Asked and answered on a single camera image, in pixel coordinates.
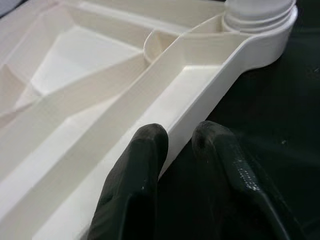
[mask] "black work surface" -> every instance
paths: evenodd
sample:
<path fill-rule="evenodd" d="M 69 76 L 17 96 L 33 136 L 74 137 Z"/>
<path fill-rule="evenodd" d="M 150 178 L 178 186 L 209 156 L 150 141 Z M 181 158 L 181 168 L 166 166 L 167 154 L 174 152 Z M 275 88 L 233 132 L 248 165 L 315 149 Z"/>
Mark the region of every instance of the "black work surface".
<path fill-rule="evenodd" d="M 310 240 L 320 240 L 320 1 L 297 0 L 282 57 L 242 74 L 208 120 L 230 128 L 256 156 Z M 191 143 L 158 186 L 158 239 L 212 239 Z"/>

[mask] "dark surface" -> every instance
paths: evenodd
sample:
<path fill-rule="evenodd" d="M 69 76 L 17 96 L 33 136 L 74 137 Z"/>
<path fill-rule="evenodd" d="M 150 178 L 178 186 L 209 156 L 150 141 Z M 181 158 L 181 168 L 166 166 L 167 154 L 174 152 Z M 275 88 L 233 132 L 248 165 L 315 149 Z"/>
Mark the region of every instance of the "dark surface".
<path fill-rule="evenodd" d="M 236 134 L 307 239 L 320 240 L 320 1 L 297 5 L 299 17 L 282 57 L 242 74 L 208 120 Z M 213 239 L 212 206 L 195 169 L 189 142 L 159 181 L 159 240 Z"/>

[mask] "white plastic part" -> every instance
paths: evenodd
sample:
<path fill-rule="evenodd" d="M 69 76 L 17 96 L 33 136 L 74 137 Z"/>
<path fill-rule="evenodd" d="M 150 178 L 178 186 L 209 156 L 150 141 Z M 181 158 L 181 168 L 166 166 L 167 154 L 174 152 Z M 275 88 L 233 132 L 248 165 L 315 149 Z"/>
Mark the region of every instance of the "white plastic part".
<path fill-rule="evenodd" d="M 225 28 L 266 32 L 287 22 L 295 5 L 296 0 L 226 0 Z"/>
<path fill-rule="evenodd" d="M 163 174 L 296 17 L 249 34 L 215 1 L 30 0 L 0 20 L 0 237 L 81 239 L 135 131 L 167 130 Z"/>

